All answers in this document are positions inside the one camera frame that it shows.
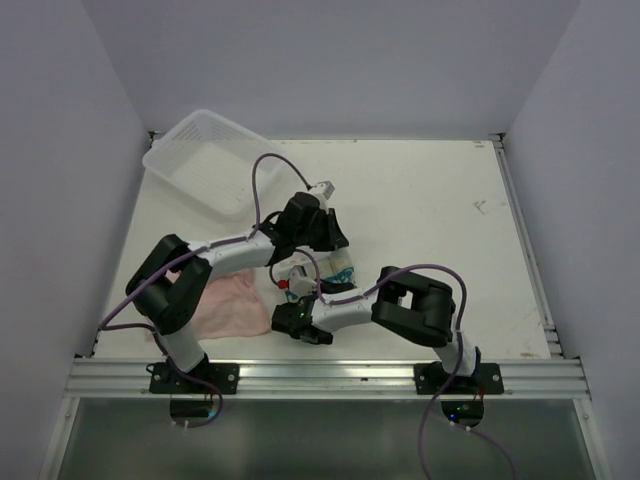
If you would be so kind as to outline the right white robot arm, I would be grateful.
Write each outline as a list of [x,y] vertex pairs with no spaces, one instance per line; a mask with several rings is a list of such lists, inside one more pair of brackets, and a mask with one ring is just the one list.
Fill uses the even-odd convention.
[[436,264],[387,266],[368,288],[294,274],[297,299],[275,307],[271,329],[310,345],[330,345],[347,327],[375,324],[438,356],[451,389],[468,392],[481,380],[481,352],[461,329],[466,282]]

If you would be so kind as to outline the colourful rabbit print towel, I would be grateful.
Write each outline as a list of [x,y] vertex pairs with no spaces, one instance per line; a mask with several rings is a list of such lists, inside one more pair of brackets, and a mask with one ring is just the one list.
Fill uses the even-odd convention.
[[[310,255],[317,263],[322,280],[331,283],[356,284],[355,266],[347,248],[334,252],[311,252]],[[295,253],[274,267],[274,278],[276,280],[287,278],[290,271],[296,266],[302,267],[306,275],[315,276],[311,260],[301,253]]]

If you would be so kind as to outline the aluminium rail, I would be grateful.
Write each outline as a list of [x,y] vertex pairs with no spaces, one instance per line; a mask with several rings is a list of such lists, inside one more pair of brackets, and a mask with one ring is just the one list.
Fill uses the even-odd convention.
[[515,184],[509,169],[504,145],[505,134],[491,134],[489,140],[493,145],[496,155],[497,164],[502,177],[502,182],[510,205],[511,213],[514,219],[517,235],[521,244],[524,255],[530,283],[533,289],[534,297],[541,317],[541,326],[547,338],[548,348],[553,359],[561,360],[579,360],[579,356],[571,356],[567,354],[562,343],[556,323],[550,310],[549,302],[544,289],[542,277],[540,275],[539,266],[533,246],[530,240],[527,225],[520,206],[519,198],[516,192]]
[[[431,362],[216,360],[213,383],[225,398],[320,400],[427,400],[444,384]],[[90,358],[74,361],[64,394],[75,398],[173,398],[202,394],[165,371],[158,359]],[[474,378],[458,378],[442,399],[586,399],[578,360],[508,360],[481,365]]]

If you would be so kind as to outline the pink towel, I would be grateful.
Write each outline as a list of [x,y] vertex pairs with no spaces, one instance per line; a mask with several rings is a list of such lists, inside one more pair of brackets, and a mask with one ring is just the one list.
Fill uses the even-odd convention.
[[199,340],[255,337],[270,331],[265,305],[254,288],[254,271],[244,269],[209,283],[191,324]]

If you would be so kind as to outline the translucent plastic basket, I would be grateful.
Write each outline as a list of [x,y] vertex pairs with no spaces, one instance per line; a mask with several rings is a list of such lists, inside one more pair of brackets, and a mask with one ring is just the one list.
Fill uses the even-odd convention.
[[238,219],[253,205],[251,172],[279,146],[209,110],[181,120],[144,155],[145,169],[217,214]]

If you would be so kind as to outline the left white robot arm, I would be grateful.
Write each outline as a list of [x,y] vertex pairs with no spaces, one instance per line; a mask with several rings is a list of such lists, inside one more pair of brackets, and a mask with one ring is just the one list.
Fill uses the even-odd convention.
[[191,324],[213,280],[236,271],[270,267],[308,247],[333,252],[349,242],[328,206],[333,185],[322,182],[297,192],[274,222],[266,219],[246,234],[209,244],[163,237],[125,288],[136,310],[149,319],[165,354],[175,365],[172,379],[185,392],[201,390],[208,379],[207,355]]

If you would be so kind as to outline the aluminium front rail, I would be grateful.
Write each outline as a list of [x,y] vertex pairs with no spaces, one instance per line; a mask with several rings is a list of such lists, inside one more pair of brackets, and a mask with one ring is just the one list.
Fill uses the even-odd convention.
[[[320,400],[427,400],[444,384],[431,362],[216,360],[213,383],[225,398]],[[165,371],[158,359],[90,358],[74,361],[64,394],[75,398],[173,398],[202,394]],[[442,399],[586,399],[578,360],[508,360],[481,365],[474,378],[458,378]]]

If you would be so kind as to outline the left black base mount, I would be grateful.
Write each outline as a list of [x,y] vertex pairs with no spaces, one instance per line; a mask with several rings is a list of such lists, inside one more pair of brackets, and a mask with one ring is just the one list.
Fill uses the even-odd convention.
[[234,395],[240,379],[237,363],[206,363],[188,373],[177,372],[168,362],[147,364],[151,379],[148,391],[164,395],[198,395],[211,393],[211,387],[222,395]]

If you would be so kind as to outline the aluminium right side rail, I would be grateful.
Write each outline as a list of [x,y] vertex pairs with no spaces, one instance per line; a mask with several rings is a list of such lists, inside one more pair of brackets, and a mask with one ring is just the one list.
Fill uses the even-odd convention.
[[533,246],[530,240],[527,225],[520,206],[519,198],[516,192],[515,184],[509,169],[504,145],[505,134],[491,134],[489,140],[493,145],[496,155],[497,164],[502,177],[502,182],[510,205],[511,213],[514,219],[517,235],[521,244],[524,255],[530,283],[533,289],[534,297],[541,317],[541,326],[547,338],[548,348],[553,359],[561,360],[579,360],[579,356],[571,356],[567,354],[562,343],[556,323],[550,310],[549,302],[544,289],[542,277],[540,275],[539,266]]

